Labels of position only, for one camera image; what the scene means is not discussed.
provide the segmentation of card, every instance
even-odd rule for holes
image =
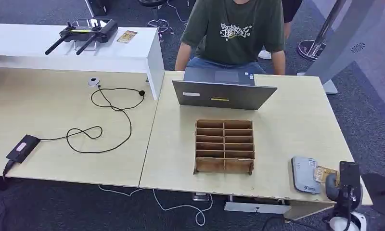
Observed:
[[[137,34],[135,31],[127,30],[120,38],[117,39],[118,42],[128,43],[130,40]]]
[[[326,177],[330,174],[336,175],[336,185],[338,185],[340,180],[338,172],[327,167],[317,166],[317,168],[314,169],[314,180],[320,183],[325,183]]]

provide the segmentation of cardboard organizer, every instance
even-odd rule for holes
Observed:
[[[249,120],[197,120],[194,173],[251,175],[255,160],[253,134],[252,121]]]

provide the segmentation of white desk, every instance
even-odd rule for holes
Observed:
[[[101,126],[103,136],[97,140],[90,140],[84,134],[69,138],[74,147],[83,151],[106,150],[128,136],[129,122],[122,112],[99,108],[90,101],[90,95],[97,90],[88,86],[90,77],[99,77],[104,88],[146,91],[144,102],[127,110],[133,130],[130,139],[103,154],[77,153],[65,139],[41,141],[7,176],[138,187],[157,105],[148,91],[145,74],[0,70],[0,176],[7,163],[5,156],[26,134],[49,139],[65,136],[70,128]],[[120,108],[134,106],[141,99],[130,90],[104,93]],[[99,93],[94,100],[108,105]],[[99,131],[90,134],[98,135]]]
[[[298,192],[293,186],[291,158],[315,158],[339,169],[353,161],[330,103],[317,77],[256,75],[256,84],[277,91],[258,110],[180,106],[172,85],[183,72],[167,72],[158,102],[141,188],[243,195],[292,201],[285,216],[299,218],[329,208],[325,195]],[[252,120],[256,159],[248,174],[193,174],[195,122],[198,119]],[[363,204],[371,204],[365,186]]]
[[[164,65],[156,28],[119,27],[97,51],[76,55],[74,42],[63,42],[50,55],[44,52],[66,26],[0,24],[0,67],[72,71],[145,73],[152,96],[158,99]],[[116,40],[126,31],[138,32],[127,44]]]

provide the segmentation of laptop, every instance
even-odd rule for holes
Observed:
[[[186,68],[173,86],[180,105],[246,110],[258,110],[277,89],[256,86],[248,72],[200,68]]]

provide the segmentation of black cable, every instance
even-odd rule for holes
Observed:
[[[106,96],[104,95],[103,90],[133,90],[133,91],[138,92],[139,95],[142,96],[143,98],[140,100],[140,102],[139,102],[138,104],[136,104],[136,105],[133,106],[133,107],[118,108],[118,107],[116,107],[116,106],[113,106],[112,103],[110,103],[110,101],[109,101],[109,100],[106,98]],[[108,102],[109,106],[99,105],[99,104],[97,104],[97,103],[95,103],[95,102],[93,101],[93,96],[94,96],[96,93],[98,93],[98,92],[101,93],[101,95],[103,96],[103,98]],[[72,150],[74,150],[75,152],[78,152],[78,153],[83,153],[83,154],[90,154],[90,153],[92,153],[92,154],[100,154],[100,153],[105,153],[105,152],[112,151],[112,150],[114,150],[114,149],[120,147],[122,144],[124,144],[126,141],[128,141],[128,140],[130,139],[130,137],[131,137],[131,129],[132,129],[132,126],[131,126],[131,120],[130,120],[130,117],[128,116],[128,114],[125,112],[125,110],[127,110],[127,109],[132,109],[132,108],[135,108],[135,107],[139,106],[139,105],[144,101],[144,95],[145,95],[145,91],[143,91],[143,90],[136,90],[136,89],[132,89],[132,88],[101,88],[101,86],[98,85],[98,90],[96,90],[96,91],[90,96],[90,100],[92,101],[92,103],[93,103],[95,106],[97,106],[97,107],[102,107],[102,108],[109,107],[109,108],[111,108],[113,111],[121,111],[121,112],[123,112],[123,113],[125,114],[126,118],[127,118],[128,121],[129,121],[130,131],[129,131],[128,137],[127,137],[126,139],[124,139],[120,144],[118,144],[117,146],[115,146],[115,147],[113,147],[113,148],[110,148],[110,149],[107,149],[107,150],[103,150],[103,151],[97,151],[97,152],[83,152],[83,151],[79,151],[79,150],[75,149],[75,148],[71,145],[71,143],[69,142],[68,137],[71,137],[71,136],[74,136],[74,135],[77,135],[77,134],[80,134],[80,133],[85,134],[88,138],[90,138],[90,139],[92,139],[92,140],[97,139],[97,138],[101,137],[102,134],[103,134],[103,128],[102,128],[101,126],[93,126],[93,127],[91,127],[91,128],[85,129],[85,130],[81,130],[81,129],[79,129],[79,128],[71,128],[71,129],[68,130],[68,132],[66,133],[66,136],[62,136],[62,137],[58,137],[58,138],[53,138],[53,139],[40,139],[40,140],[41,140],[41,141],[56,141],[56,140],[60,140],[60,139],[64,139],[64,138],[65,138],[65,139],[66,139],[66,142],[68,143],[69,147],[70,147]],[[94,128],[98,128],[98,129],[100,130],[100,134],[99,134],[98,136],[92,137],[91,135],[89,135],[89,134],[87,133],[87,131],[92,130],[92,129],[94,129]],[[70,134],[70,132],[73,131],[73,130],[76,130],[76,131],[78,131],[78,132],[75,132],[75,133],[73,133],[73,134]]]
[[[302,225],[302,226],[308,227],[309,229],[312,229],[312,230],[323,231],[323,230],[318,229],[318,228],[316,228],[316,227],[314,227],[314,226],[311,226],[311,225],[308,225],[308,224],[300,223],[299,221],[296,221],[296,220],[292,220],[292,219],[289,219],[289,218],[285,218],[285,220],[290,221],[290,222],[292,222],[292,223],[294,223],[294,224],[298,224],[298,225]]]
[[[347,218],[347,226],[346,226],[346,228],[343,231],[347,231],[348,228],[350,228],[350,224],[351,224],[351,186],[350,185],[348,186],[347,198],[348,198],[347,199],[347,203],[348,203],[348,207],[347,207],[348,218]]]
[[[261,231],[266,231],[267,224],[268,224],[271,220],[273,220],[273,219],[280,219],[280,220],[282,220],[282,221],[287,220],[287,221],[290,221],[290,222],[292,222],[292,223],[294,223],[294,224],[298,224],[298,225],[302,225],[302,226],[308,227],[309,229],[312,229],[312,230],[323,231],[323,230],[320,230],[320,229],[318,229],[318,228],[316,228],[316,227],[313,227],[313,226],[311,226],[311,225],[303,224],[303,223],[300,223],[299,221],[292,220],[292,219],[285,218],[285,217],[281,217],[281,216],[279,216],[279,217],[270,217],[270,218],[266,219],[265,224],[263,225]]]
[[[13,160],[8,160],[7,164],[4,167],[4,170],[2,171],[2,180],[6,182],[5,180],[5,175],[7,175],[8,171],[14,166],[15,161]]]

